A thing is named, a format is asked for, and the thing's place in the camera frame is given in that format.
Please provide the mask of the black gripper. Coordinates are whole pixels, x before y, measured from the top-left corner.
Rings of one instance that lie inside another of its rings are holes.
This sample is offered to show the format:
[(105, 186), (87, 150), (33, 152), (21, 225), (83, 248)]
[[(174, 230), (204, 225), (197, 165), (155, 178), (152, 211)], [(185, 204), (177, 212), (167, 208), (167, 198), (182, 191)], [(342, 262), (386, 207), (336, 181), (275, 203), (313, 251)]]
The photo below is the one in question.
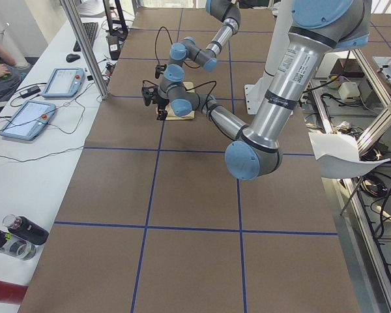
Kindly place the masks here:
[(169, 104), (169, 99), (165, 98), (163, 94), (160, 94), (160, 90), (154, 92), (154, 103), (157, 105), (158, 116), (157, 120), (162, 121), (167, 118), (166, 106)]

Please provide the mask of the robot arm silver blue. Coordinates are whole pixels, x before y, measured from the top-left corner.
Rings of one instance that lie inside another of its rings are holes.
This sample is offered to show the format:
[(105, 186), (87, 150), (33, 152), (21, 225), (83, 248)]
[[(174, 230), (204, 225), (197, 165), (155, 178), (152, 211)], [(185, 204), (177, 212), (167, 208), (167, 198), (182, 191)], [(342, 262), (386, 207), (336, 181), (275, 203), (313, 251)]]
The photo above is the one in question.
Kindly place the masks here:
[(233, 115), (211, 94), (191, 93), (184, 86), (185, 60), (214, 70), (223, 45), (241, 26), (240, 11), (232, 2), (207, 1), (205, 8), (221, 21), (221, 29), (205, 49), (191, 37), (172, 44), (160, 84), (142, 89), (144, 103), (157, 105), (159, 119), (165, 119), (166, 106), (178, 117), (193, 111), (204, 113), (231, 140), (225, 150), (228, 171), (237, 179), (252, 180), (280, 166), (278, 136), (325, 54), (367, 44), (371, 2), (294, 1), (288, 7), (293, 19), (287, 30), (289, 45), (251, 124)]
[(207, 1), (206, 13), (218, 20), (216, 33), (210, 34), (210, 40), (198, 43), (188, 34), (180, 41), (173, 43), (169, 51), (169, 63), (164, 76), (171, 78), (178, 74), (184, 77), (184, 62), (191, 61), (208, 72), (218, 64), (218, 56), (222, 53), (230, 38), (236, 35), (241, 26), (241, 14), (238, 6), (232, 1)]

